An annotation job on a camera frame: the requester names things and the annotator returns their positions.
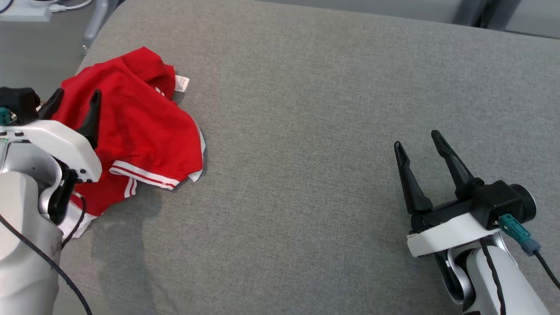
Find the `clothing tag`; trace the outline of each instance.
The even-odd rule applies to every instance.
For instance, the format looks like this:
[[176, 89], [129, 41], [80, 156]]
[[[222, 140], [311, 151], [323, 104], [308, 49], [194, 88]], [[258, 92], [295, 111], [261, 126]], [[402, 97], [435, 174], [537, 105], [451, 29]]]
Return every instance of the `clothing tag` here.
[[175, 76], [175, 92], [185, 93], [186, 86], [189, 85], [189, 78]]

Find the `red fabric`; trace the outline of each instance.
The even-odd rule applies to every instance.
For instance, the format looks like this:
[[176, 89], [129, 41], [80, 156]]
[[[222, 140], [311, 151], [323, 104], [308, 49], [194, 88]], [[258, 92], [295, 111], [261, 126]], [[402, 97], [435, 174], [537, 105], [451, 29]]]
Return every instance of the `red fabric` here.
[[[75, 188], [85, 197], [89, 214], [99, 216], [110, 205], [134, 194], [128, 176], [172, 189], [176, 183], [167, 179], [182, 182], [202, 169], [196, 123], [171, 101], [175, 90], [173, 66], [165, 65], [149, 49], [143, 47], [85, 68], [62, 82], [62, 88], [64, 99], [53, 119], [73, 129], [81, 125], [94, 91], [100, 89], [102, 93], [99, 145], [95, 152], [103, 173], [99, 182]], [[129, 174], [113, 174], [109, 172], [111, 167], [121, 167], [114, 166], [115, 161], [147, 174], [130, 168], [125, 169]]]

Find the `white stripe trim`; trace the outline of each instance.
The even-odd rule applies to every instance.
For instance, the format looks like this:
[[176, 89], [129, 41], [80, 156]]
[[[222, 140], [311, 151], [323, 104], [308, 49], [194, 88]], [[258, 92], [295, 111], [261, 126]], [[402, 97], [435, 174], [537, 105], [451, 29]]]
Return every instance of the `white stripe trim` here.
[[129, 177], [127, 187], [124, 189], [124, 198], [130, 197], [130, 189], [132, 188], [133, 183], [134, 183], [134, 178]]
[[132, 179], [134, 182], [132, 183], [132, 196], [136, 194], [136, 186], [138, 186], [138, 181], [136, 179]]
[[177, 186], [177, 185], [180, 183], [180, 181], [178, 181], [178, 180], [176, 180], [176, 179], [172, 179], [172, 178], [168, 178], [168, 177], [165, 177], [165, 176], [161, 176], [161, 175], [158, 175], [158, 174], [154, 174], [154, 173], [148, 172], [148, 171], [146, 171], [146, 170], [144, 170], [144, 169], [141, 169], [141, 168], [139, 168], [139, 167], [136, 167], [136, 166], [134, 166], [134, 165], [132, 165], [132, 164], [130, 164], [130, 163], [126, 163], [126, 162], [123, 162], [123, 161], [114, 161], [114, 162], [113, 162], [113, 165], [114, 165], [114, 166], [121, 167], [121, 168], [124, 168], [124, 169], [126, 169], [126, 170], [129, 170], [130, 172], [133, 172], [133, 173], [142, 175], [142, 176], [147, 177], [147, 178], [149, 178], [149, 179], [153, 179], [153, 180], [155, 180], [155, 181], [157, 181], [157, 182], [162, 182], [162, 183], [166, 183], [166, 184], [172, 184], [173, 186]]
[[115, 175], [124, 175], [124, 176], [128, 176], [128, 177], [132, 177], [132, 178], [134, 178], [134, 179], [136, 179], [136, 180], [139, 180], [139, 181], [141, 181], [141, 182], [143, 182], [143, 183], [150, 184], [150, 185], [154, 185], [154, 186], [158, 186], [158, 187], [161, 187], [161, 188], [166, 188], [166, 189], [169, 189], [169, 190], [171, 190], [171, 191], [173, 190], [173, 188], [175, 188], [175, 186], [170, 186], [170, 185], [166, 185], [166, 184], [162, 184], [162, 183], [159, 183], [159, 182], [155, 182], [155, 181], [152, 181], [152, 180], [149, 180], [149, 179], [146, 179], [146, 178], [142, 178], [142, 177], [140, 177], [140, 176], [138, 176], [138, 175], [136, 175], [136, 174], [127, 172], [127, 171], [125, 171], [125, 170], [117, 169], [117, 168], [110, 168], [110, 169], [109, 169], [109, 172], [110, 172], [111, 174], [115, 174]]

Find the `white cable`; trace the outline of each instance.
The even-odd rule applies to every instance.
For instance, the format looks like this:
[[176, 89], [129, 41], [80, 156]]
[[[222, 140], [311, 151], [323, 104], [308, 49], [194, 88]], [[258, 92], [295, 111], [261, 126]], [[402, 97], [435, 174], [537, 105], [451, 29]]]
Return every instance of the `white cable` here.
[[60, 4], [51, 4], [49, 9], [53, 13], [60, 12], [60, 11], [75, 10], [75, 9], [83, 8], [83, 7], [87, 6], [88, 4], [92, 3], [93, 1], [94, 0], [87, 0], [84, 3], [78, 4], [78, 5], [72, 6], [72, 7], [61, 6]]

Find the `gray cushion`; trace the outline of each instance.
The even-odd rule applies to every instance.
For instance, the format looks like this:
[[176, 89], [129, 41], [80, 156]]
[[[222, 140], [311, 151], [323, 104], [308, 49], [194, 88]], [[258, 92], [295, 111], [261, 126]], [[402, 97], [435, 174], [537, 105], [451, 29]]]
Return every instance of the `gray cushion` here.
[[[393, 143], [434, 204], [454, 197], [432, 129], [475, 175], [531, 190], [526, 227], [560, 274], [557, 41], [248, 0], [134, 0], [82, 66], [144, 45], [191, 79], [176, 99], [206, 137], [206, 171], [174, 191], [140, 184], [64, 250], [68, 273], [117, 313], [460, 313], [433, 258], [406, 246]], [[509, 245], [556, 312], [538, 261]]]

